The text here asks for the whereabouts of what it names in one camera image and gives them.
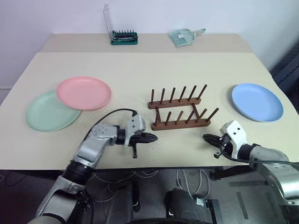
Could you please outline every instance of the plate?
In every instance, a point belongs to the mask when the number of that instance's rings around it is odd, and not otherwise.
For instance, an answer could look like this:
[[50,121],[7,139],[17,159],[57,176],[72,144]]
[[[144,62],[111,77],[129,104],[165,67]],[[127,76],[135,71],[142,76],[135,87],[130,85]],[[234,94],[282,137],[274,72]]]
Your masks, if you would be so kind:
[[52,90],[32,101],[27,109],[26,122],[39,132],[53,132],[70,125],[80,112],[61,103]]
[[111,90],[103,81],[93,77],[73,77],[56,89],[58,99],[78,110],[96,110],[111,99]]
[[279,120],[284,108],[277,96],[263,86],[251,83],[237,85],[232,93],[235,107],[246,117],[262,122]]

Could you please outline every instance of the black cable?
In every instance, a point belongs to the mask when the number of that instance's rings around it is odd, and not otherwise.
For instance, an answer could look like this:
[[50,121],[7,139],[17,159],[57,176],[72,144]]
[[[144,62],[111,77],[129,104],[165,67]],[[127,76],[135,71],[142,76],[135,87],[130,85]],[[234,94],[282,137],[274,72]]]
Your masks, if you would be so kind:
[[4,185],[6,186],[6,187],[13,187],[13,186],[15,186],[15,185],[17,185],[17,184],[19,184],[22,180],[24,180],[25,179],[25,177],[27,177],[28,175],[25,175],[25,176],[23,176],[20,180],[18,180],[16,183],[14,183],[14,184],[8,184],[7,183],[7,179],[8,179],[8,177],[11,175],[11,171],[8,173],[8,175],[5,177],[5,181],[4,181]]
[[114,111],[111,111],[110,113],[106,114],[104,117],[102,117],[100,120],[98,120],[88,131],[88,133],[86,134],[84,140],[86,139],[86,137],[88,136],[88,134],[90,133],[90,131],[92,130],[92,128],[94,126],[96,126],[98,123],[100,123],[103,119],[105,119],[106,117],[108,117],[110,114],[112,113],[115,113],[117,111],[131,111],[132,112],[132,117],[137,115],[137,111],[136,110],[133,110],[133,109],[128,109],[128,108],[120,108],[120,109],[117,109],[117,110],[114,110]]
[[288,161],[277,161],[277,160],[249,161],[249,160],[234,159],[224,152],[225,146],[230,141],[230,138],[228,136],[226,136],[226,134],[225,134],[224,136],[222,136],[220,138],[220,140],[221,140],[221,144],[219,146],[220,152],[224,155],[225,158],[227,158],[231,161],[243,162],[243,163],[253,163],[253,164],[255,164],[255,163],[279,163],[279,164],[286,164],[286,165],[292,165],[292,166],[299,166],[299,164],[297,164],[295,162],[288,162]]
[[87,190],[84,191],[86,196],[88,197],[88,200],[90,202],[90,209],[91,209],[91,217],[90,217],[90,224],[93,224],[93,214],[94,214],[94,209],[93,209],[93,200],[90,194],[87,192]]

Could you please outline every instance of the beige tabletop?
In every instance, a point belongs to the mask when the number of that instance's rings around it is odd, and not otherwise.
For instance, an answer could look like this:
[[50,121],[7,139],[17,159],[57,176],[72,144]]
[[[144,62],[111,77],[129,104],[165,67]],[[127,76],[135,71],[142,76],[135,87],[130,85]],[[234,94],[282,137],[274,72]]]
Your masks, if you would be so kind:
[[[69,127],[52,133],[30,129],[25,121],[26,109],[37,96],[55,89],[58,84],[75,76],[91,76],[106,82],[113,93],[110,103],[100,110],[84,111]],[[231,92],[240,83],[262,85],[281,100],[283,117],[273,123],[252,121],[232,105]],[[211,125],[202,128],[152,131],[155,111],[147,108],[151,89],[155,99],[165,88],[169,98],[173,87],[179,97],[184,85],[188,96],[194,85],[198,95],[204,84],[208,87],[197,106],[219,111]],[[270,73],[254,53],[37,53],[0,107],[0,169],[64,169],[73,157],[89,128],[106,113],[118,108],[132,108],[145,118],[147,132],[159,140],[137,145],[138,158],[132,149],[123,146],[107,147],[97,168],[142,167],[204,167],[237,164],[213,157],[216,148],[202,139],[205,133],[220,135],[219,129],[230,120],[238,120],[247,132],[249,143],[275,148],[284,152],[290,161],[299,161],[299,119],[285,94],[277,87]],[[184,117],[191,107],[161,109],[171,120],[180,110]],[[130,113],[119,112],[105,119],[111,125],[124,126]]]

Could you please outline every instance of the floor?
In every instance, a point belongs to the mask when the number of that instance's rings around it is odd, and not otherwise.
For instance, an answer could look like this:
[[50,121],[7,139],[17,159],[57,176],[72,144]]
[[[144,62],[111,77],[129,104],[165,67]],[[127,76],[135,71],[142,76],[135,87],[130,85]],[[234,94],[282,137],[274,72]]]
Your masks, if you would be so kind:
[[[205,169],[207,174],[213,169]],[[135,181],[140,188],[141,210],[134,213],[134,220],[153,217],[165,217],[165,193],[173,188],[178,188],[176,169],[159,170],[154,176],[148,175],[150,170],[105,172],[93,175],[87,189],[93,198],[94,224],[103,224],[105,217],[102,212],[101,202],[113,195],[119,186],[127,181]],[[194,192],[199,184],[197,169],[185,169],[188,186]],[[0,223],[24,224],[34,217],[34,213],[45,194],[51,188],[53,181],[32,176],[0,170]],[[178,172],[179,182],[186,189],[185,177],[182,170]],[[273,195],[265,186],[264,179],[258,173],[248,173],[229,177],[219,181],[209,180],[210,192],[207,198],[218,199],[223,223],[227,224],[283,224],[285,221],[278,206],[274,203]],[[208,190],[207,178],[202,173],[202,185],[199,196],[203,197]],[[108,202],[103,202],[103,209],[107,213]],[[198,207],[202,221],[212,222],[208,210]],[[89,223],[89,209],[85,211],[82,223]]]

